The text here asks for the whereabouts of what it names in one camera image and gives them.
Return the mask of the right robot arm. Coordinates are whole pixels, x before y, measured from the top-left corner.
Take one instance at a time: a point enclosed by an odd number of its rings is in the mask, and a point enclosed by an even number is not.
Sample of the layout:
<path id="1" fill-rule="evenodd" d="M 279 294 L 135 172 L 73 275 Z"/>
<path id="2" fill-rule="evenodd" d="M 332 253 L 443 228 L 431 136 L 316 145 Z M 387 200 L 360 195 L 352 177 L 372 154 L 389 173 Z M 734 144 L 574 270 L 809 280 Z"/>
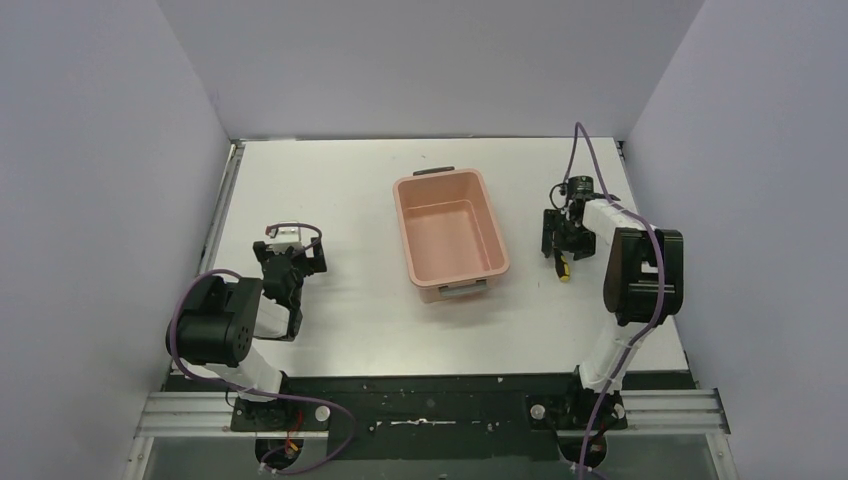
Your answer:
<path id="1" fill-rule="evenodd" d="M 645 338 L 678 313 L 684 299 L 682 234 L 635 219 L 594 189 L 589 176 L 558 185 L 561 207 L 543 213 L 541 252 L 561 281 L 570 261 L 609 248 L 602 298 L 610 320 L 575 370 L 566 418 L 576 427 L 611 426 L 624 418 L 620 391 L 627 368 Z"/>

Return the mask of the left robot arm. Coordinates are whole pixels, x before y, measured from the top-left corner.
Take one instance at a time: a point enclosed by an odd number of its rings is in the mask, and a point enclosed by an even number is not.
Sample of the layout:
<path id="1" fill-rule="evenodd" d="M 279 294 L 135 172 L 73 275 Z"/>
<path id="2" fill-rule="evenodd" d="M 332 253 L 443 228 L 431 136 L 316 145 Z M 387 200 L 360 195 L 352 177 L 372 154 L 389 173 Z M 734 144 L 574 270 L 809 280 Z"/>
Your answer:
<path id="1" fill-rule="evenodd" d="M 182 365 L 204 367 L 211 379 L 244 401 L 278 400 L 286 375 L 271 366 L 253 341 L 292 342 L 303 322 L 305 279 L 325 273 L 322 240 L 256 241 L 252 251 L 258 277 L 224 279 L 217 269 L 197 279 L 177 307 L 166 334 L 166 349 Z"/>

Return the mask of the black yellow screwdriver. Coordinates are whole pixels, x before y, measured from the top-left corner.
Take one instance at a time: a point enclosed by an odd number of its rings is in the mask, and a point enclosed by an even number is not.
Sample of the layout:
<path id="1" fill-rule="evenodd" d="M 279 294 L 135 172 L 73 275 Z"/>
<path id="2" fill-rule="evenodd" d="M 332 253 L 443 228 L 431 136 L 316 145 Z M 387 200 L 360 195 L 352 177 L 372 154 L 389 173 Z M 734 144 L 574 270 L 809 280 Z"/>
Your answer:
<path id="1" fill-rule="evenodd" d="M 559 249 L 554 250 L 554 266 L 556 274 L 561 282 L 567 283 L 571 278 L 570 266 L 567 256 Z"/>

